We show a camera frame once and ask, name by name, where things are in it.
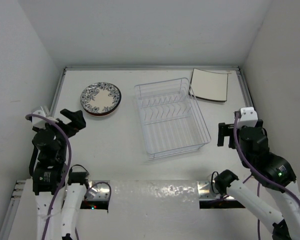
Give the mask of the red floral round plate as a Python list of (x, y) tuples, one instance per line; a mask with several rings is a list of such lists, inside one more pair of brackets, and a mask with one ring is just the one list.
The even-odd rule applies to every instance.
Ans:
[(116, 112), (116, 110), (114, 110), (114, 111), (109, 111), (109, 112), (105, 112), (105, 113), (92, 113), (92, 112), (85, 111), (85, 113), (87, 113), (89, 116), (96, 117), (96, 118), (105, 118), (105, 117), (109, 117), (109, 116), (111, 116), (112, 114), (114, 114), (115, 112)]

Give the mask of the black white speckled plate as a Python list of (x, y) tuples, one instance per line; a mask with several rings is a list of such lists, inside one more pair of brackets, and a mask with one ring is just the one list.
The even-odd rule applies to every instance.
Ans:
[(96, 82), (82, 91), (79, 100), (85, 111), (102, 114), (116, 110), (122, 100), (122, 94), (112, 83)]

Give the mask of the square grey plate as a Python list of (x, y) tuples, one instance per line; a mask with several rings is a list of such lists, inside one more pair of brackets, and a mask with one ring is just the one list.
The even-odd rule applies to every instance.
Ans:
[(227, 73), (217, 73), (194, 68), (191, 88), (196, 98), (225, 103), (228, 100)]

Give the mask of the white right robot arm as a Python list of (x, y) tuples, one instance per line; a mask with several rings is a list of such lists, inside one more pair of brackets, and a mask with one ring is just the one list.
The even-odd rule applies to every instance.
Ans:
[(267, 131), (258, 120), (254, 126), (219, 123), (217, 146), (229, 137), (242, 165), (257, 181), (251, 191), (231, 170), (212, 173), (213, 194), (221, 199), (233, 197), (270, 232), (274, 240), (300, 240), (300, 192), (290, 163), (271, 152)]

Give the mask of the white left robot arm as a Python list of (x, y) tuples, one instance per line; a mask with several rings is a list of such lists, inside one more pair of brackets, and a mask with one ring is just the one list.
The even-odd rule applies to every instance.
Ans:
[(61, 110), (64, 123), (45, 106), (26, 115), (35, 135), (28, 171), (36, 203), (38, 240), (74, 240), (81, 202), (87, 190), (87, 172), (73, 173), (70, 138), (86, 127), (81, 110)]

